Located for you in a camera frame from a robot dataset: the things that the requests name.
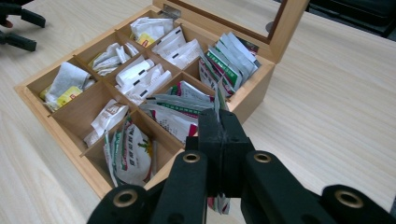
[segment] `white tea packet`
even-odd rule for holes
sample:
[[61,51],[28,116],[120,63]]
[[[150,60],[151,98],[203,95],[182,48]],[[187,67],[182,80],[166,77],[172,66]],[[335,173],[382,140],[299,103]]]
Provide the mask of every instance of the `white tea packet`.
[[114,160],[113,153],[114,152],[112,151],[112,148],[111,148],[111,141],[108,136],[108,131],[105,131],[105,145],[103,146],[103,152],[105,153],[105,159],[106,159],[108,171],[110,172],[111,180],[113,181],[114,186],[118,187],[119,185],[116,180],[114,167],[113,167],[113,160]]
[[178,26],[173,31],[169,32],[164,38],[162,38],[155,46],[152,51],[159,54],[161,57],[166,58],[175,50],[181,48],[186,44],[181,27]]
[[214,97],[201,92],[200,90],[193,87],[190,83],[186,81],[179,81],[176,86],[171,87],[166,94],[177,95],[184,98],[204,101],[204,102],[214,102]]
[[149,138],[127,118],[115,146],[115,176],[121,184],[145,186],[151,177],[151,143]]
[[172,19],[139,18],[131,23],[131,30],[137,43],[148,47],[173,29]]
[[183,45],[181,48],[173,51],[171,54],[165,57],[165,60],[180,69],[184,69],[189,63],[192,63],[196,58],[199,57],[200,51],[202,51],[202,49],[198,43],[198,40],[193,39],[189,43]]
[[197,132],[198,119],[161,105],[143,104],[139,107],[183,144],[187,136]]
[[95,72],[103,77],[116,70],[120,64],[126,63],[129,59],[131,59],[131,56],[125,52],[124,47],[114,43],[107,47],[106,52],[93,59],[90,65]]
[[135,105],[140,105],[146,100],[147,96],[150,96],[171,78],[170,71],[165,71],[162,74],[148,72],[134,83],[134,86],[125,93],[125,96]]
[[131,79],[128,79],[127,81],[124,81],[123,86],[119,87],[119,91],[122,94],[125,94],[126,92],[130,91],[133,87],[135,87],[140,81],[139,79],[143,78],[147,74],[149,76],[160,76],[163,74],[163,66],[159,63],[152,67],[148,72],[144,70],[143,72],[138,73],[138,76],[132,77]]
[[126,43],[125,47],[129,50],[132,57],[139,53],[139,50],[137,50],[137,48],[135,48],[131,43]]
[[88,147],[92,146],[104,134],[105,130],[112,129],[126,115],[128,106],[121,105],[111,99],[91,123],[94,130],[84,138]]
[[233,40],[236,39],[239,44],[234,43],[229,37],[231,35],[233,35],[233,33],[229,33],[228,35],[222,35],[219,42],[222,43],[231,52],[231,54],[243,67],[245,67],[248,73],[248,77],[251,77],[251,75],[253,75],[253,73],[256,72],[257,69],[259,69],[259,67],[254,63],[256,61],[256,58],[251,55],[251,53],[245,46],[242,49],[238,48],[239,44],[242,45],[242,43],[233,35]]
[[120,87],[123,87],[152,66],[154,66],[154,62],[151,59],[144,60],[143,56],[140,56],[116,75],[116,81]]
[[229,40],[233,43],[233,45],[245,55],[245,57],[251,62],[254,63],[257,67],[260,67],[260,63],[257,61],[257,59],[248,51],[248,49],[241,43],[241,41],[236,38],[236,36],[230,32],[227,34]]

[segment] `wooden tea box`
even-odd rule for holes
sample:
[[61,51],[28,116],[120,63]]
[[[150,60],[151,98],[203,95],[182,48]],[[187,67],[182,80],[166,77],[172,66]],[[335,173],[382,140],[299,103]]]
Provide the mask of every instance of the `wooden tea box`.
[[[128,105],[136,126],[150,139],[157,141],[157,169],[161,174],[166,173],[164,170],[161,171],[165,164],[184,147],[172,134],[115,88],[116,75],[119,71],[137,57],[143,56],[145,59],[151,59],[155,64],[161,63],[164,70],[169,70],[172,73],[172,79],[163,83],[157,93],[165,92],[179,81],[185,80],[200,91],[214,95],[214,91],[200,81],[198,59],[185,69],[173,66],[151,51],[155,44],[144,48],[131,38],[130,24],[133,21],[142,17],[171,17],[174,19],[174,27],[181,27],[186,40],[197,39],[204,52],[207,51],[208,46],[214,46],[222,34],[229,32],[233,32],[237,37],[257,46],[256,59],[261,64],[260,68],[227,103],[230,110],[243,123],[262,102],[271,75],[290,42],[308,0],[283,0],[268,35],[252,31],[239,22],[227,20],[224,15],[215,15],[211,12],[214,9],[207,10],[193,5],[198,2],[200,1],[153,0],[151,6],[147,6],[88,44],[65,55],[57,63],[25,80],[15,88],[22,100],[55,138],[64,153],[76,165],[99,197],[103,198],[113,188],[103,151],[105,140],[104,137],[101,137],[98,142],[87,147],[83,139],[93,130],[91,122],[110,99]],[[120,45],[130,43],[138,49],[139,53],[109,75],[101,77],[92,70],[89,63],[99,53],[105,52],[107,46],[112,43]],[[39,94],[53,82],[63,62],[69,62],[88,72],[95,83],[59,110],[50,112],[44,106],[44,101],[39,97]],[[114,133],[121,124],[122,122],[110,130],[110,134]]]

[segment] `table surface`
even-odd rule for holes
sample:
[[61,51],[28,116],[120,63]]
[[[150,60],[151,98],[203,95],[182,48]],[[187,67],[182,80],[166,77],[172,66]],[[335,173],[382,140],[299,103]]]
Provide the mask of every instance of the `table surface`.
[[[12,31],[38,46],[0,46],[0,223],[84,223],[99,203],[13,87],[150,3],[36,0],[25,8],[47,19],[45,29],[10,18]],[[396,192],[395,59],[395,42],[305,13],[244,129],[256,149],[276,154],[307,189],[348,185],[389,210]],[[231,213],[209,212],[208,223],[244,223],[238,200]]]

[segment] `tea bag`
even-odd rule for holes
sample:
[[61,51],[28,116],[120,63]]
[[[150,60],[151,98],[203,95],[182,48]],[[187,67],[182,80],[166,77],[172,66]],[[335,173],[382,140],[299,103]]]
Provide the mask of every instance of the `tea bag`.
[[62,63],[58,75],[53,80],[49,91],[46,93],[46,101],[56,101],[70,87],[75,86],[80,90],[84,89],[87,79],[90,77],[86,71],[74,66],[71,63]]
[[58,99],[56,99],[56,101],[46,102],[44,103],[44,105],[46,105],[47,108],[49,108],[49,110],[53,112],[69,103],[81,93],[82,90],[75,86],[72,86],[67,91],[65,91]]
[[138,81],[140,78],[143,78],[147,74],[150,76],[153,76],[154,73],[156,74],[155,76],[159,76],[160,74],[163,74],[163,66],[159,63],[152,67],[151,69],[147,70],[142,70],[140,71],[137,75],[134,75],[133,77],[129,77],[128,79],[124,79],[123,85],[119,87],[119,91],[122,92],[122,94],[125,94],[126,92],[130,91],[133,87],[135,87],[140,81]]
[[179,81],[176,86],[171,87],[166,94],[177,95],[184,98],[204,101],[204,102],[214,102],[215,98],[213,96],[207,95],[200,90],[193,87],[190,83],[186,81]]
[[189,63],[192,63],[196,58],[199,57],[201,46],[197,39],[193,39],[189,43],[183,45],[181,48],[176,49],[171,54],[165,57],[165,60],[180,69],[187,67]]
[[139,107],[183,144],[187,136],[197,132],[198,119],[161,105],[143,104]]
[[84,138],[84,142],[87,146],[90,147],[99,140],[105,133],[105,130],[112,129],[125,117],[127,112],[128,106],[121,105],[117,101],[111,99],[91,123],[94,130]]
[[117,74],[116,81],[120,87],[128,85],[152,66],[154,66],[154,62],[151,59],[145,60],[143,56],[140,56]]
[[100,76],[105,76],[116,70],[122,63],[126,63],[131,57],[125,53],[124,47],[114,43],[107,47],[106,52],[96,57],[90,65]]
[[198,119],[198,115],[201,111],[213,108],[214,106],[213,103],[210,102],[167,94],[155,94],[147,99],[147,103],[162,105],[195,119]]
[[125,93],[125,96],[135,105],[140,105],[147,96],[150,96],[171,78],[172,74],[170,71],[165,71],[162,74],[148,72],[134,83],[134,86]]
[[148,47],[173,29],[172,19],[139,18],[131,23],[134,39],[143,47]]
[[125,120],[120,141],[114,147],[117,184],[145,186],[151,178],[151,143],[130,117]]
[[237,91],[243,79],[238,69],[214,48],[209,47],[206,56],[210,63],[215,65],[215,68],[219,70],[225,80],[231,84],[231,87]]
[[173,31],[169,32],[164,38],[162,38],[155,46],[152,51],[159,54],[161,57],[166,58],[175,50],[181,48],[186,44],[181,27],[178,26]]

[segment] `yellow label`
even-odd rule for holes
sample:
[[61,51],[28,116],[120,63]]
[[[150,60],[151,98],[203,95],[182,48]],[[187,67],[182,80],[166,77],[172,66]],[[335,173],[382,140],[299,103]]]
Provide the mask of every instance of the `yellow label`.
[[59,107],[62,107],[63,105],[67,104],[69,101],[76,98],[81,93],[82,90],[80,90],[78,87],[72,86],[56,100],[56,103],[58,104]]
[[143,33],[139,39],[137,40],[137,43],[139,43],[143,47],[148,47],[150,44],[154,43],[155,39],[153,39],[151,36],[149,36],[147,33]]

